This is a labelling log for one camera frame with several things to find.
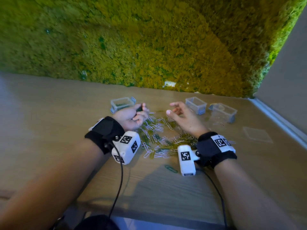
hand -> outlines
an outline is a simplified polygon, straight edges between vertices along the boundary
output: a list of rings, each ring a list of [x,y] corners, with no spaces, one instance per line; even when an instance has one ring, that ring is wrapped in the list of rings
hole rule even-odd
[[[199,138],[202,134],[209,132],[205,125],[197,118],[196,114],[190,110],[183,102],[173,102],[173,111],[167,110],[166,114],[175,120],[179,126],[187,133]]]
[[[136,104],[133,107],[124,108],[116,112],[112,118],[115,119],[125,131],[138,129],[149,117],[149,109],[146,104]]]

black cable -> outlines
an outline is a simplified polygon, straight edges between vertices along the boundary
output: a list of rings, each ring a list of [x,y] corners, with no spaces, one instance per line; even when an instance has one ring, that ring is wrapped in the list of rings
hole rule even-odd
[[[219,194],[219,197],[221,198],[221,203],[222,203],[222,209],[223,209],[223,216],[224,216],[224,224],[225,224],[225,229],[227,229],[227,219],[226,219],[226,211],[225,211],[225,204],[224,204],[224,199],[222,197],[222,195],[220,194],[219,190],[217,189],[216,185],[214,184],[213,180],[210,178],[210,176],[202,169],[196,169],[198,171],[203,172],[208,178],[209,180],[212,182],[215,190],[217,191],[217,193]]]
[[[121,156],[120,156],[120,154],[119,154],[119,151],[118,151],[117,147],[116,147],[112,142],[110,142],[110,143],[108,143],[108,144],[110,144],[111,146],[113,146],[113,147],[115,148],[115,150],[117,151],[118,158],[119,158],[119,162],[120,162],[120,167],[121,167],[121,169],[122,169],[122,175],[121,175],[120,185],[119,185],[119,189],[118,189],[116,198],[115,198],[115,200],[114,200],[114,202],[113,202],[113,205],[112,205],[111,210],[110,210],[110,212],[109,212],[108,220],[106,221],[106,224],[105,224],[105,226],[104,226],[103,229],[106,229],[106,226],[107,226],[107,224],[108,224],[108,221],[109,221],[109,219],[110,219],[110,217],[111,217],[111,215],[112,215],[112,212],[113,212],[113,209],[114,209],[114,207],[115,207],[116,201],[117,201],[117,199],[118,199],[120,190],[121,190],[121,188],[122,188],[122,179],[123,179],[123,175],[124,175],[124,169],[123,169],[123,167],[122,167],[122,160],[121,160]]]

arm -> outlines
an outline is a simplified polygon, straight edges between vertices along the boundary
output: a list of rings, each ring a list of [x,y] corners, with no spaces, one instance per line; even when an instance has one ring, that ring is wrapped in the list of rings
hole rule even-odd
[[[199,138],[209,130],[183,102],[171,103],[166,114],[181,128]],[[298,229],[293,220],[255,184],[235,159],[226,159],[214,167],[222,185],[230,214],[238,229]]]
[[[125,131],[136,130],[148,118],[142,104],[113,115]],[[0,213],[1,230],[48,229],[77,198],[86,180],[103,158],[102,150],[90,139],[77,143],[60,163],[28,182]]]
[[[214,171],[238,229],[298,229],[291,218],[246,174],[234,159]]]

forearm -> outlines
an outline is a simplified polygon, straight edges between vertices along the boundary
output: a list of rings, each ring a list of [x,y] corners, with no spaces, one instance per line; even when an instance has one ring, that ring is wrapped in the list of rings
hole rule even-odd
[[[77,197],[102,159],[91,140],[83,139],[55,167],[18,191],[0,215],[0,229],[47,229]]]
[[[252,181],[234,159],[214,171],[223,188],[232,219],[238,229],[298,229],[291,218]]]

table surface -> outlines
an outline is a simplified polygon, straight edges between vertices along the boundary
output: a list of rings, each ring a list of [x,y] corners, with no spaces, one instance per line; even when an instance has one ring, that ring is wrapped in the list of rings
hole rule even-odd
[[[60,160],[90,126],[110,115],[110,100],[124,96],[133,96],[156,112],[192,96],[237,109],[235,123],[225,126],[213,125],[210,111],[200,118],[235,141],[239,164],[296,221],[307,225],[307,153],[249,100],[4,73],[0,74],[0,197],[20,189],[45,166]],[[243,127],[265,130],[273,143],[249,139]],[[124,166],[115,215],[195,229],[221,228],[221,201],[204,174],[183,177],[177,157],[149,159],[144,154],[139,149]],[[167,170],[166,165],[179,172]],[[107,160],[77,205],[108,212],[120,173],[120,165]],[[208,170],[208,174],[221,191],[214,173]]]

